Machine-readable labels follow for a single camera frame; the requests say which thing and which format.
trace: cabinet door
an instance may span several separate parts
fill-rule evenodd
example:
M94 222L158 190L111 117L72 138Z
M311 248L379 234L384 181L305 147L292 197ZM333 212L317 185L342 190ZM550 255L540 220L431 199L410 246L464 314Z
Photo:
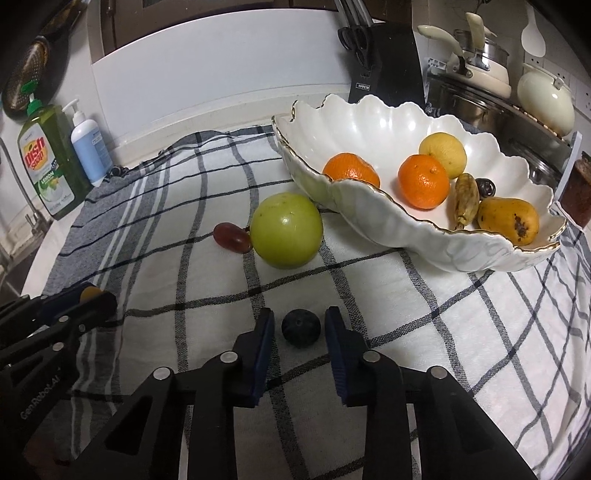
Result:
M120 48L163 28L224 12L255 8L288 8L288 0L102 0L111 5L114 47ZM102 10L107 13L109 7ZM103 21L103 35L108 35Z
M411 0L365 0L380 20L411 24ZM256 8L336 10L334 0L101 0L105 54L194 18Z
M318 8L336 10L334 0L292 0L294 8ZM372 17L391 22L412 23L411 0L365 0Z

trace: green apple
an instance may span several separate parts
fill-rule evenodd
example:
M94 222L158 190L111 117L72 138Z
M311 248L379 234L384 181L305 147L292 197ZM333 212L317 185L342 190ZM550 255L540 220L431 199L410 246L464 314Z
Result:
M312 260L320 248L322 217L303 195L277 193L255 210L250 233L256 253L269 265L297 268Z

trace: cream pot lid handle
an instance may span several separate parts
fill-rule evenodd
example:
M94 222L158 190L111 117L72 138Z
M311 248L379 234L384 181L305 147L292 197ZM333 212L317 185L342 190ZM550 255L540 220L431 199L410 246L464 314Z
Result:
M560 90L564 86L564 80L560 77L556 77L552 85L554 85L554 88L557 90Z

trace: fruit bowl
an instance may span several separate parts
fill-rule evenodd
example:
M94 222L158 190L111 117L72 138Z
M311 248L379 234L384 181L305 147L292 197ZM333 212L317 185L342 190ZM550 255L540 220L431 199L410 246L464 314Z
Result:
M272 123L295 183L377 244L408 248L442 270L463 272L522 270L560 248L557 238L566 220L550 213L552 189L532 183L527 161L503 155L493 135L468 133L452 115L432 118L414 103L393 108L373 95L354 105L329 95L318 108L296 101L291 119L275 116ZM418 153L423 138L435 132L447 132L462 142L466 171L491 179L497 196L520 198L535 207L540 231L533 243L515 247L503 235L473 226L454 231L452 195L433 210L405 202L397 184L398 168ZM380 188L323 175L328 160L342 152L355 153L371 164L381 179Z

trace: mandarin orange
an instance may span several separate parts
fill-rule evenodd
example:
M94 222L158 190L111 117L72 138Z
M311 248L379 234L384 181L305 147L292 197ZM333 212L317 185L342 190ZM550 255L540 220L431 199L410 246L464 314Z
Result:
M446 170L429 155L411 155L398 169L398 185L410 205L430 210L440 205L449 193Z
M379 177L374 168L354 153L339 153L332 157L322 170L331 180L355 179L379 188Z

